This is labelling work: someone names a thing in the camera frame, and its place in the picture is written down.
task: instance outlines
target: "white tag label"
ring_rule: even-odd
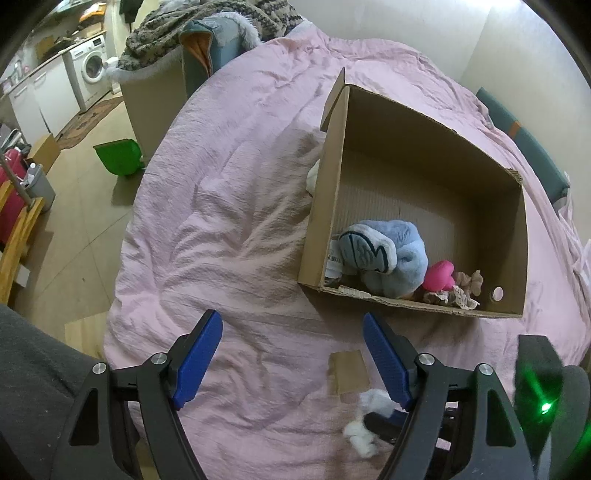
[[[329,254],[326,258],[325,277],[339,278],[343,274],[343,257],[340,254],[339,243],[337,240],[331,240]]]

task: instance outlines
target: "cardboard box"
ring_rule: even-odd
[[[392,307],[462,316],[519,317],[527,283],[527,223],[521,178],[454,130],[398,102],[337,78],[322,116],[327,131],[298,282]],[[360,220],[414,223],[429,264],[480,269],[476,310],[377,297],[325,286],[331,236]],[[501,301],[492,291],[502,287]]]
[[[59,154],[60,147],[57,146],[56,139],[53,138],[53,135],[47,134],[35,142],[29,153],[28,161],[40,163],[43,165],[43,171],[47,173]]]

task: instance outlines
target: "bed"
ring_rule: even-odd
[[[348,81],[455,129],[524,179],[528,287],[522,319],[466,319],[328,298],[296,283],[320,157],[326,96]],[[472,369],[486,361],[513,393],[517,335],[547,335],[565,364],[591,342],[588,272],[569,212],[486,107],[428,58],[387,40],[329,38],[303,24],[232,60],[183,106],[140,185],[122,246],[105,354],[115,368],[166,351],[208,308],[221,344],[181,422],[208,478],[376,478],[387,447],[360,459],[342,435],[354,403],[331,395],[329,354],[360,349],[371,308],[418,351]],[[141,426],[137,409],[132,414]]]

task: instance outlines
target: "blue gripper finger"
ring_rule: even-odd
[[[408,382],[408,371],[371,313],[363,318],[363,338],[390,398],[404,410],[409,410],[414,398]]]
[[[221,339],[222,316],[213,312],[178,369],[177,389],[172,396],[177,410],[195,398]]]

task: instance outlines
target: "knitted blanket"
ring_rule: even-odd
[[[247,17],[263,42],[288,34],[303,21],[287,0],[210,0],[202,4],[191,0],[172,11],[163,7],[148,14],[129,35],[117,68],[134,71],[153,65],[178,47],[178,35],[187,22],[213,14],[236,12]]]

